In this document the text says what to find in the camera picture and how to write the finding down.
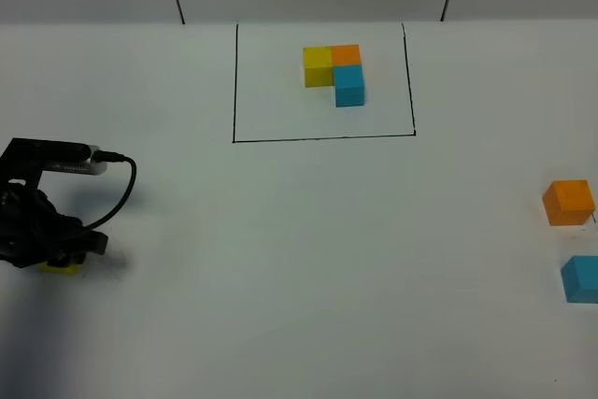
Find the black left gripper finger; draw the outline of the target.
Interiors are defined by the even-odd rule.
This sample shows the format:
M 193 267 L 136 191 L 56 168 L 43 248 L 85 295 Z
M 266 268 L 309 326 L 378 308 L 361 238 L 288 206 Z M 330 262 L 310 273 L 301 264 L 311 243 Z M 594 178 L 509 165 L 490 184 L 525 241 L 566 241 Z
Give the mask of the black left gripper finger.
M 83 236 L 84 251 L 104 255 L 107 250 L 108 236 L 96 231 L 90 231 Z

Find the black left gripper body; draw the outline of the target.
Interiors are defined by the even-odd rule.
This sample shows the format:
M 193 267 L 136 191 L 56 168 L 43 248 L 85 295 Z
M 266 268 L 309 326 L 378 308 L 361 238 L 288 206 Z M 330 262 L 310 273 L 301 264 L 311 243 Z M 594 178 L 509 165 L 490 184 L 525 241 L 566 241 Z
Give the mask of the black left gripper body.
M 48 196 L 19 182 L 1 187 L 1 260 L 18 268 L 34 264 L 66 268 L 81 265 L 84 253 L 63 249 L 55 236 L 82 227 L 81 220 L 59 213 Z

